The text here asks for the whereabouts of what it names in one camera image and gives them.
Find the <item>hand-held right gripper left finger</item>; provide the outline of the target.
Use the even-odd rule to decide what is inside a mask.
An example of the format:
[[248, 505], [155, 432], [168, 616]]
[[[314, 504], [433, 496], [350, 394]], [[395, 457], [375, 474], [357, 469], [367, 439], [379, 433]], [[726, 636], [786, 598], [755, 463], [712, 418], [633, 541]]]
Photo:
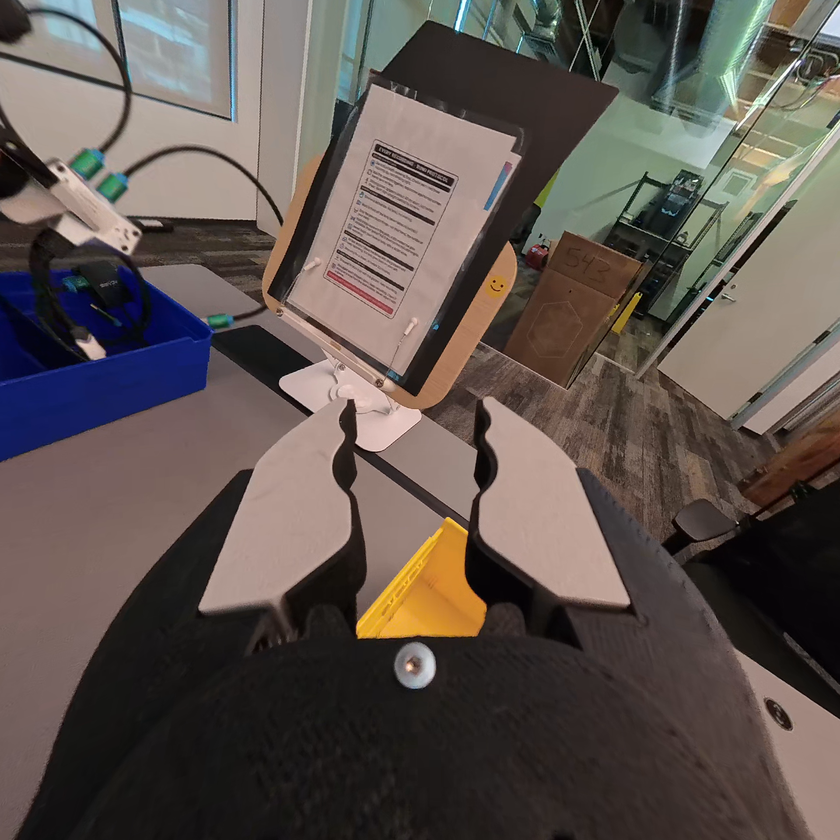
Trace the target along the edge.
[[365, 542], [353, 492], [354, 400], [310, 415], [257, 462], [198, 603], [204, 616], [267, 611], [303, 632], [328, 607], [351, 632], [365, 583]]

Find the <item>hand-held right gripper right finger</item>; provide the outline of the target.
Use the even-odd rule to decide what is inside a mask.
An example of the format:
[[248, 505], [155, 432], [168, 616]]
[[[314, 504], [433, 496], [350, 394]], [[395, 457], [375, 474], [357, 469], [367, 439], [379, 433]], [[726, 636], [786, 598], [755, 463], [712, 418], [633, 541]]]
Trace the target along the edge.
[[476, 405], [476, 559], [552, 602], [629, 608], [631, 600], [573, 460], [493, 397]]

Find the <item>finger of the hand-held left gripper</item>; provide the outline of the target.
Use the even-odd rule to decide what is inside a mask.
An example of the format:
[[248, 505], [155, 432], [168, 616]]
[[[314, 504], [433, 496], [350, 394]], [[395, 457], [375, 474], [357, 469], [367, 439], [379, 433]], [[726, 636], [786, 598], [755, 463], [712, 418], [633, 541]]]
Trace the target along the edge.
[[35, 225], [59, 217], [67, 208], [52, 193], [19, 193], [1, 199], [2, 216], [18, 225]]

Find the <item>silver hdmi switch box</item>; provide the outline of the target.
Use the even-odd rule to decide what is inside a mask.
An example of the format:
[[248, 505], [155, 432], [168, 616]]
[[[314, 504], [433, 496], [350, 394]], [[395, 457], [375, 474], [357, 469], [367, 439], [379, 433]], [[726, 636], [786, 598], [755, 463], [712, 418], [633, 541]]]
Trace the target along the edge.
[[60, 237], [74, 246], [103, 245], [132, 256], [141, 231], [59, 159], [47, 162], [55, 183], [46, 190], [39, 214]]

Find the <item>yellow storage bin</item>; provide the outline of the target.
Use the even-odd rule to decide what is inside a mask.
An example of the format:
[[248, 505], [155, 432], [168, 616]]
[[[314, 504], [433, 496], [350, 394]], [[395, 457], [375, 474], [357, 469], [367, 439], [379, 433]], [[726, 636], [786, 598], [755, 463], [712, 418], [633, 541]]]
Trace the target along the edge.
[[466, 579], [467, 538], [443, 520], [359, 619], [357, 638], [475, 637], [487, 606]]

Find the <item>blue storage bin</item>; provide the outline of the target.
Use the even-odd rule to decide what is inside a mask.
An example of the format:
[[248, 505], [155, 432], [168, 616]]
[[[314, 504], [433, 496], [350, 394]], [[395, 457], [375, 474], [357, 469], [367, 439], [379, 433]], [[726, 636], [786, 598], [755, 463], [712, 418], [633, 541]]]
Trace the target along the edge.
[[26, 271], [2, 273], [1, 459], [201, 391], [214, 331], [161, 290], [148, 286], [142, 337], [138, 282], [118, 267], [127, 300], [108, 310], [87, 288], [70, 289], [79, 269], [56, 269], [51, 285], [69, 315], [103, 344], [103, 360], [80, 360], [44, 330]]

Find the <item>black adapter dongle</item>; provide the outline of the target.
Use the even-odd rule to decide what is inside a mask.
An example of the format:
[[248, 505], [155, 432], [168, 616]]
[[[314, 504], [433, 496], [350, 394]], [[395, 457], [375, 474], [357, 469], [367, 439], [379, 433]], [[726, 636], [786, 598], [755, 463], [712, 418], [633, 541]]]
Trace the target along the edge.
[[116, 309], [131, 301], [130, 291], [118, 268], [109, 262], [87, 262], [79, 267], [79, 273], [87, 281], [90, 293], [101, 308]]

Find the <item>brown cardboard box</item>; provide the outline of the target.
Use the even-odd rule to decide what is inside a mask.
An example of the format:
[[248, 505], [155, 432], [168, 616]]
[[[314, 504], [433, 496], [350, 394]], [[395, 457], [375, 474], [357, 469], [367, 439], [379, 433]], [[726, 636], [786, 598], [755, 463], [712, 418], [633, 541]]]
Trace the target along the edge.
[[650, 261], [563, 233], [504, 354], [569, 388], [651, 268]]

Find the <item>large window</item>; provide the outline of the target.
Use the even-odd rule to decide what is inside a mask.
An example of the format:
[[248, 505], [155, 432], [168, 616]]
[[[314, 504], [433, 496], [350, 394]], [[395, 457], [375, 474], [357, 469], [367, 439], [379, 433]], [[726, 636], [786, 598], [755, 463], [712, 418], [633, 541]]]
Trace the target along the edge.
[[[228, 1], [46, 1], [84, 20], [124, 60], [138, 95], [220, 119], [235, 116], [235, 13]], [[66, 17], [37, 15], [2, 57], [111, 88], [121, 77], [102, 43]]]

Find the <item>black office chair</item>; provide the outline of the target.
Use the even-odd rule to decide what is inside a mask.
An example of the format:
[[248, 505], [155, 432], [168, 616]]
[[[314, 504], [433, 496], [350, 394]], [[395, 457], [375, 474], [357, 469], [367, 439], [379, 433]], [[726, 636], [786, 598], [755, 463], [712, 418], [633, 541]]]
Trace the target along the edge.
[[705, 561], [784, 634], [839, 680], [839, 482], [798, 482], [792, 503], [765, 519], [734, 521], [698, 499], [673, 518], [672, 554], [723, 539]]

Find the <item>white door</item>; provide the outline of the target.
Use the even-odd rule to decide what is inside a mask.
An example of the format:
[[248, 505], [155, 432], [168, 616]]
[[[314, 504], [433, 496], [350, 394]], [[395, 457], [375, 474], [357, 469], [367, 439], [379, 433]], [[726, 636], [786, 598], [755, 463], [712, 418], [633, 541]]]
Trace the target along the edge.
[[838, 319], [838, 263], [809, 267], [756, 253], [658, 364], [698, 403], [731, 421]]

